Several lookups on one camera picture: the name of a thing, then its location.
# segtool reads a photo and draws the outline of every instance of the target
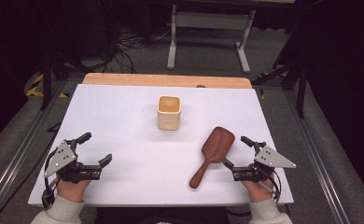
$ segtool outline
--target scoop handle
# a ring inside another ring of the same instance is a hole
[[[196,189],[197,187],[199,187],[209,163],[210,162],[208,160],[205,160],[203,165],[200,166],[199,170],[197,170],[196,174],[194,174],[194,176],[191,178],[189,182],[191,188]]]

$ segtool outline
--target gray sleeve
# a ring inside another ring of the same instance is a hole
[[[84,203],[73,203],[57,195],[54,204],[36,215],[32,224],[80,224],[80,211]]]
[[[290,224],[289,216],[278,211],[273,199],[250,203],[252,219],[249,224]]]

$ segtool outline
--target brown wooden spatula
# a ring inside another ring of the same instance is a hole
[[[189,182],[191,188],[196,189],[199,187],[210,163],[220,163],[223,161],[231,149],[234,139],[234,134],[222,127],[216,127],[211,132],[202,148],[202,153],[205,158],[204,163]]]

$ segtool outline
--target person's arm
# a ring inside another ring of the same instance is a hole
[[[90,182],[82,180],[74,184],[60,180],[54,204],[37,214],[32,224],[81,223],[79,214],[84,207],[84,191]]]
[[[289,224],[292,223],[289,216],[280,213],[273,200],[273,194],[264,188],[260,183],[242,181],[248,190],[252,203],[249,204],[252,219],[249,224]],[[271,189],[273,184],[270,180],[264,182]]]

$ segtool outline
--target white table surface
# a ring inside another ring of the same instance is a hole
[[[157,101],[176,95],[182,103],[177,131],[157,128]],[[253,163],[255,150],[242,135],[276,149],[254,90],[183,87],[144,87],[80,84],[51,148],[63,139],[90,132],[77,145],[78,161],[97,165],[112,153],[101,179],[88,186],[85,203],[93,206],[232,206],[250,201],[222,163],[210,164],[200,186],[189,181],[203,163],[203,143],[216,126],[234,133],[227,158],[235,166]],[[280,203],[293,203],[283,169]],[[42,173],[28,204],[41,205]]]

